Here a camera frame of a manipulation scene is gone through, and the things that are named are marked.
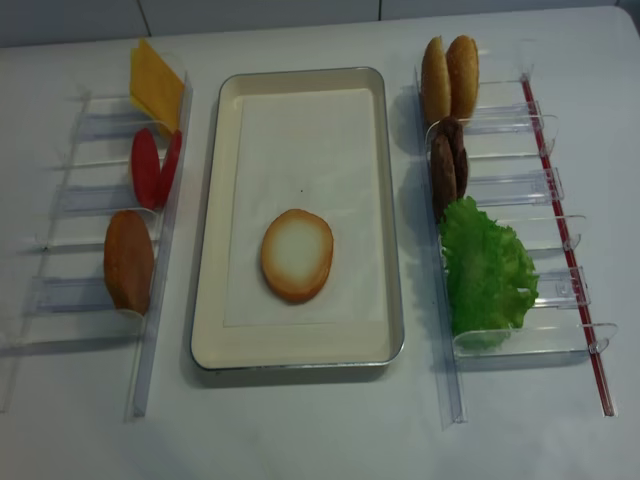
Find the tomato slice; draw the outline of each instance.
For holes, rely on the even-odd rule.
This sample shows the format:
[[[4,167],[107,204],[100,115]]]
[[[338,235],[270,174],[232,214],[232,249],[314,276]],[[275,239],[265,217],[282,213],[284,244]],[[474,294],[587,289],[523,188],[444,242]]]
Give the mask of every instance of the tomato slice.
[[[171,137],[167,154],[164,157],[160,177],[156,185],[155,191],[155,208],[162,208],[169,199],[171,186],[173,185],[173,177],[176,175],[178,168],[178,160],[180,160],[180,149],[182,148],[182,132],[176,130]]]
[[[131,177],[138,203],[152,210],[156,205],[156,186],[160,177],[160,158],[153,134],[143,128],[133,137]]]

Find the metal tray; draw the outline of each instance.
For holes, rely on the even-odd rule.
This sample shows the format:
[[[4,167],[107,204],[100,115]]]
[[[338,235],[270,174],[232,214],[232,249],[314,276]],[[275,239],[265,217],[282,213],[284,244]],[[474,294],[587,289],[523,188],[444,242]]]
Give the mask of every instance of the metal tray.
[[[267,227],[323,217],[334,259],[302,305],[271,293]],[[370,68],[238,75],[222,86],[191,352],[204,369],[385,365],[404,328],[386,101]]]

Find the bottom bun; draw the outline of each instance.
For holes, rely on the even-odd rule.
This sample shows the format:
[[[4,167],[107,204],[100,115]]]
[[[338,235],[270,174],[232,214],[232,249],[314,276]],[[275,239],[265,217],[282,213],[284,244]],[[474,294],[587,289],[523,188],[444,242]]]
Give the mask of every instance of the bottom bun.
[[[310,300],[322,290],[333,260],[333,234],[322,218],[287,210],[264,235],[262,273],[271,290],[292,303]]]

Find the white wall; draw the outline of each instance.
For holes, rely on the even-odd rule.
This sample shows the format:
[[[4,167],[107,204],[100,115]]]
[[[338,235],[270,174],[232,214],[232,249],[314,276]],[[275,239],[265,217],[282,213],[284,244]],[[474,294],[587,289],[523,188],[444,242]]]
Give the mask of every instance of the white wall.
[[[0,47],[146,35],[136,0],[0,0]]]
[[[616,0],[382,0],[383,20],[469,13],[614,5]]]
[[[152,35],[378,20],[379,0],[141,0]]]

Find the red rail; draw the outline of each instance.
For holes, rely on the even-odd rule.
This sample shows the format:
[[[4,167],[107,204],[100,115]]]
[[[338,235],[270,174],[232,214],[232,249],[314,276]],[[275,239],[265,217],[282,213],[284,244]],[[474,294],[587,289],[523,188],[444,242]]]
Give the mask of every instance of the red rail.
[[[529,83],[529,78],[526,75],[523,75],[521,79],[522,90],[524,91],[524,98],[529,104],[529,115],[531,116],[531,121],[533,123],[536,142],[538,144],[538,150],[540,151],[540,159],[542,160],[542,168],[551,168],[551,160],[549,159],[549,153],[546,149],[546,144],[544,141],[544,135],[542,132],[542,125],[540,123],[539,112],[536,109],[536,104],[533,98],[533,91],[531,90],[531,84]],[[555,189],[554,179],[550,178],[549,185],[552,189]],[[564,212],[562,210],[562,204],[560,200],[553,200],[553,212],[556,217],[564,217]],[[567,227],[567,222],[564,218],[558,218],[558,229],[560,230],[560,238],[562,239],[562,243],[564,245],[568,245],[569,240],[569,229]],[[577,267],[578,263],[576,262],[576,257],[573,253],[573,249],[565,250],[565,257],[567,259],[567,265],[569,268]],[[589,307],[587,305],[580,306],[578,308],[580,312],[580,319],[583,325],[591,325],[591,315],[589,313]],[[585,328],[584,334],[589,345],[593,344],[596,341],[596,336],[592,328]],[[607,385],[607,377],[604,373],[604,366],[602,364],[602,358],[599,353],[591,353],[591,365],[593,367],[593,373],[596,377],[596,384],[598,385],[598,393],[600,394],[600,402],[602,403],[602,411],[607,417],[615,416],[615,408],[613,406],[613,401],[611,399],[611,393],[609,392],[609,386]]]

